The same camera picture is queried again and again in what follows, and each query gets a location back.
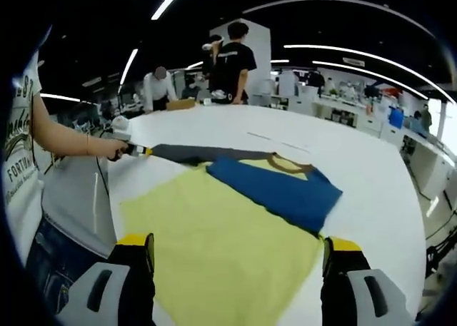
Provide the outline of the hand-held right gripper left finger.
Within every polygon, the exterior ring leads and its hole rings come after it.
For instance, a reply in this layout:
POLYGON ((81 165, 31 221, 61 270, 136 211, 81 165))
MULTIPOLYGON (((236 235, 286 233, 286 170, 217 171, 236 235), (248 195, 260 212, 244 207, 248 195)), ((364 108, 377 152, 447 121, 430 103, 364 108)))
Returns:
POLYGON ((69 289, 62 325, 153 325, 154 235, 130 234, 69 289))

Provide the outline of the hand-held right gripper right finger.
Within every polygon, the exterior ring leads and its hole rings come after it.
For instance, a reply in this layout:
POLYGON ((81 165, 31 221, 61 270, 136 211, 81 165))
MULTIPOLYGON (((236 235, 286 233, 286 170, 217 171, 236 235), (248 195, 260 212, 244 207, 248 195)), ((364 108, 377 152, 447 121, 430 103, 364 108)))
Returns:
POLYGON ((414 324, 396 284, 357 244, 337 237, 324 240, 321 311, 323 325, 414 324))

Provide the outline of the person's left hand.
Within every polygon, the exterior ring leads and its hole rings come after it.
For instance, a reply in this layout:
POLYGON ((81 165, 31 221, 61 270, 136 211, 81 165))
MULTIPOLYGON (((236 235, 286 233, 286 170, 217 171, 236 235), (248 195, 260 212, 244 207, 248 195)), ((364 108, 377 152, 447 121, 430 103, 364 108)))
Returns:
POLYGON ((117 161, 129 147, 128 143, 116 139, 102 139, 101 154, 110 161, 117 161))

